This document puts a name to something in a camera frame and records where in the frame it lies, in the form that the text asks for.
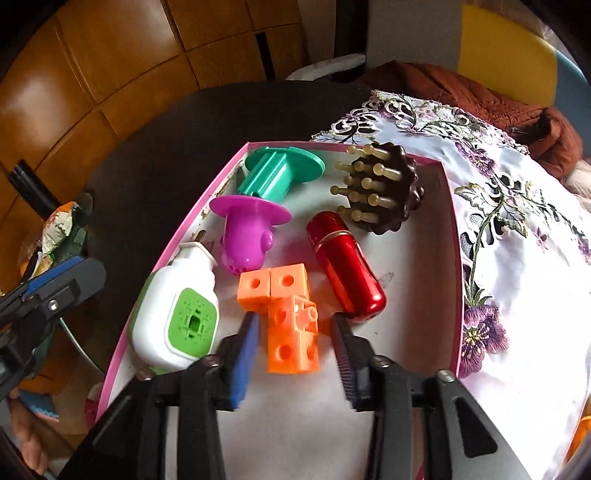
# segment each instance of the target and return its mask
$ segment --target black table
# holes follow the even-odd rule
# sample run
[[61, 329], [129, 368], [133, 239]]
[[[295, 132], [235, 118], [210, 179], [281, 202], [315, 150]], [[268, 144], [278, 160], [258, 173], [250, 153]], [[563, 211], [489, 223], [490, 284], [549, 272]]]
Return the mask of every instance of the black table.
[[96, 323], [111, 332], [103, 347], [115, 349], [168, 240], [244, 143], [309, 140], [369, 95], [337, 83], [227, 85], [186, 97], [120, 144], [85, 188], [95, 201], [87, 250], [107, 272], [93, 302]]

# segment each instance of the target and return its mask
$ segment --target embroidered tablecloth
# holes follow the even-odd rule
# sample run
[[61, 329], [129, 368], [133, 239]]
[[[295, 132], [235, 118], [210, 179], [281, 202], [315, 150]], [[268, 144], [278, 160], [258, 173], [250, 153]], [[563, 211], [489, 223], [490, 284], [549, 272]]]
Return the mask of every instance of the embroidered tablecloth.
[[463, 255], [460, 377], [532, 479], [554, 478], [589, 392], [591, 216], [527, 147], [431, 100], [376, 90], [312, 140], [393, 142], [444, 164]]

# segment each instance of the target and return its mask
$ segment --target red cylinder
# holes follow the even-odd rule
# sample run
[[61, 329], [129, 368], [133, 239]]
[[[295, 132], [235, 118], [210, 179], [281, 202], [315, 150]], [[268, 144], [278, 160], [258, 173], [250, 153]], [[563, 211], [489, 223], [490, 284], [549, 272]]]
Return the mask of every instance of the red cylinder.
[[343, 311], [362, 323], [386, 307], [386, 295], [359, 244], [333, 212], [320, 212], [306, 226], [316, 258], [326, 273]]

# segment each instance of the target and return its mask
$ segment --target orange connecting cube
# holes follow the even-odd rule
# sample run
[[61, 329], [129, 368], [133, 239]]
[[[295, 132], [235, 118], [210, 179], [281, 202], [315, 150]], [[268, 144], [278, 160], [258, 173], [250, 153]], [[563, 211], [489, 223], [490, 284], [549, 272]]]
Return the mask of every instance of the orange connecting cube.
[[318, 371], [318, 311], [315, 303], [296, 295], [271, 300], [267, 338], [270, 373]]
[[267, 314], [271, 300], [271, 270], [266, 268], [240, 274], [236, 299], [247, 312]]
[[271, 269], [271, 298], [283, 299], [290, 295], [310, 299], [308, 274], [303, 263]]
[[276, 330], [306, 330], [318, 333], [316, 303], [296, 295], [271, 300], [267, 328], [269, 335]]
[[304, 264], [244, 272], [236, 297], [245, 310], [268, 314], [270, 373], [318, 371], [318, 311]]
[[305, 330], [275, 329], [269, 335], [267, 368], [272, 374], [317, 372], [318, 335]]

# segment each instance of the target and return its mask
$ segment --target brown cloth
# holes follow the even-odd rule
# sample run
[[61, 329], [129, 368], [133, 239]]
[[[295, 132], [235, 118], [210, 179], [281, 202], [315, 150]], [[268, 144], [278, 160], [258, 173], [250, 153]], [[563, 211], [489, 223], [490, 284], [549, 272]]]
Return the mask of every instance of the brown cloth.
[[368, 70], [355, 83], [458, 106], [527, 145], [531, 157], [559, 180], [583, 157], [581, 137], [555, 106], [518, 102], [442, 67], [391, 61]]

